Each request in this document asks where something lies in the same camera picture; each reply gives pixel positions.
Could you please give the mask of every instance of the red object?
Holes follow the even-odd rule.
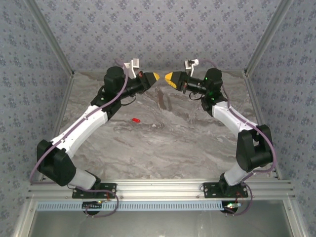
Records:
[[[132,119],[134,122],[140,122],[140,119],[138,119],[138,118],[133,118]]]

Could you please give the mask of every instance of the white clip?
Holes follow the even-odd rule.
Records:
[[[139,59],[133,58],[129,63],[124,63],[128,70],[128,77],[133,79],[136,78],[134,69],[139,69]]]
[[[193,76],[193,71],[194,71],[194,66],[198,65],[198,59],[194,60],[185,60],[184,61],[184,66],[186,68],[186,73],[190,72],[190,76]]]

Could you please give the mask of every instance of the marble table surface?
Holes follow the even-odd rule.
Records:
[[[195,71],[194,76],[203,78],[205,72]],[[211,179],[232,167],[236,137],[203,111],[200,101],[169,86],[164,80],[169,72],[157,73],[160,80],[150,90],[120,108],[81,145],[73,157],[77,167],[101,179]],[[103,84],[104,74],[75,73],[61,131],[86,110]],[[244,79],[223,73],[223,82],[233,107],[256,121]]]

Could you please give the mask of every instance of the blue patterned wall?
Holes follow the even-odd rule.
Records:
[[[114,58],[175,69],[187,58],[245,68],[279,0],[37,0],[75,71]]]
[[[69,76],[22,0],[0,1],[0,236],[10,236],[36,146],[50,139]]]
[[[251,76],[285,179],[316,236],[316,2],[294,1]]]

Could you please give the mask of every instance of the patterned wallpaper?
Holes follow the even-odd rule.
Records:
[[[316,236],[316,2],[294,1],[251,76],[285,179]]]
[[[186,58],[243,69],[279,0],[37,0],[76,71],[137,56],[176,69]]]
[[[0,236],[12,234],[36,161],[50,139],[68,76],[23,0],[0,1]]]

